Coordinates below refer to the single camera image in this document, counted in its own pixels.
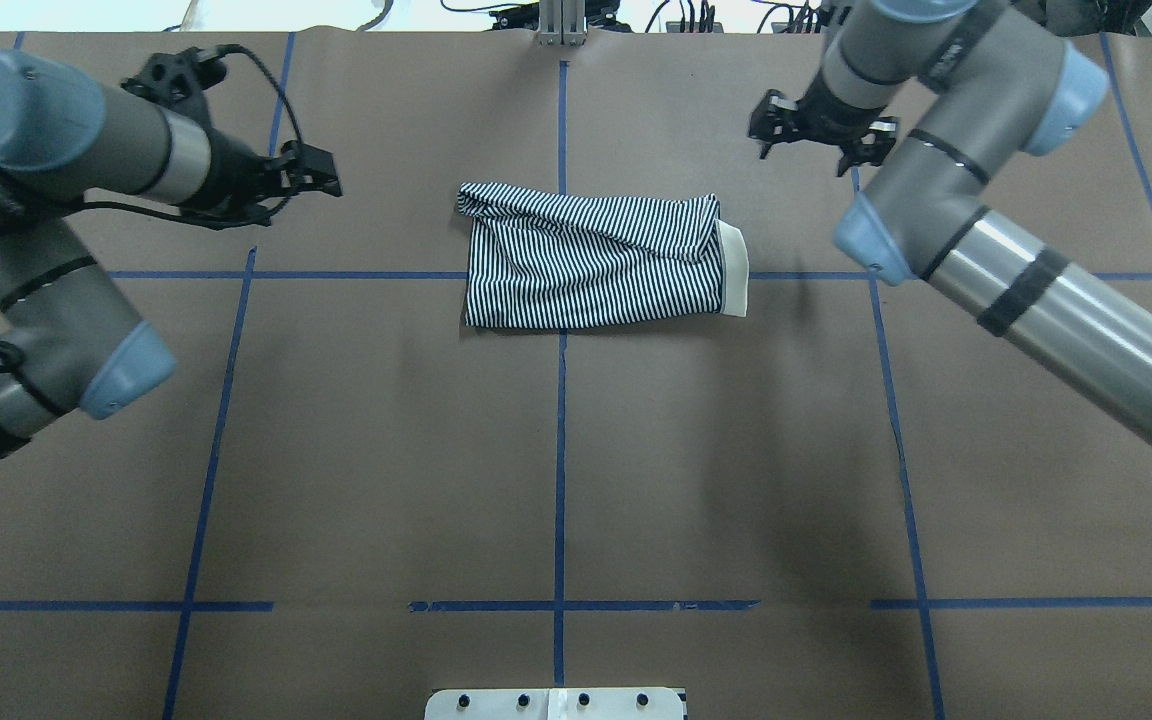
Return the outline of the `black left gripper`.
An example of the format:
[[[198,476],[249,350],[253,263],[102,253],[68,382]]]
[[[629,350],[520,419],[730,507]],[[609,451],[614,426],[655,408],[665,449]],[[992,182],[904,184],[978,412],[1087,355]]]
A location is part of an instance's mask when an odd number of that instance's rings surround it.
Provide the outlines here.
[[[247,58],[273,88],[291,141],[262,156],[212,122],[206,92],[227,78],[225,59]],[[188,47],[156,53],[120,88],[160,111],[166,156],[152,182],[136,191],[141,199],[177,209],[173,222],[223,232],[264,225],[302,194],[342,197],[332,152],[305,142],[285,88],[264,61],[241,44]]]

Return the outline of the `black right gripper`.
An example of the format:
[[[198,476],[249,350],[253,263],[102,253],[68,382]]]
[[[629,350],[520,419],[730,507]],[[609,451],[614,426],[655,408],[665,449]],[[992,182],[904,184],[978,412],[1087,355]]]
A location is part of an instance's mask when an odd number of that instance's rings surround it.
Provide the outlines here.
[[[899,118],[882,118],[881,109],[861,109],[838,99],[820,78],[797,100],[770,88],[751,109],[748,137],[759,146],[759,158],[778,143],[812,142],[838,147],[836,176],[854,167],[882,167],[896,145]]]

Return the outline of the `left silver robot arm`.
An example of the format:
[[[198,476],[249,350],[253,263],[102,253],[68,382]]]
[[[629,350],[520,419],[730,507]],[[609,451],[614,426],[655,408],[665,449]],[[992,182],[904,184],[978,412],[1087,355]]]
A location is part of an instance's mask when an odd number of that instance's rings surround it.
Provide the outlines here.
[[[206,92],[238,44],[156,53],[116,88],[0,50],[0,460],[73,411],[109,418],[177,366],[69,218],[109,210],[227,232],[293,197],[342,194],[301,129],[262,156],[212,122]]]

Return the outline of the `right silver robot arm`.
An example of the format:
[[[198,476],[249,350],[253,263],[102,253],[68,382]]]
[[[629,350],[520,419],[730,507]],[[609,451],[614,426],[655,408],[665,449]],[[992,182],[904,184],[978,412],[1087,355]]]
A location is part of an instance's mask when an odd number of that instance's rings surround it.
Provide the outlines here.
[[[873,165],[833,242],[886,285],[919,279],[1152,447],[1152,314],[983,192],[1011,156],[1047,156],[1100,108],[1100,65],[1007,1],[854,1],[832,15],[799,99],[749,119],[776,143]]]

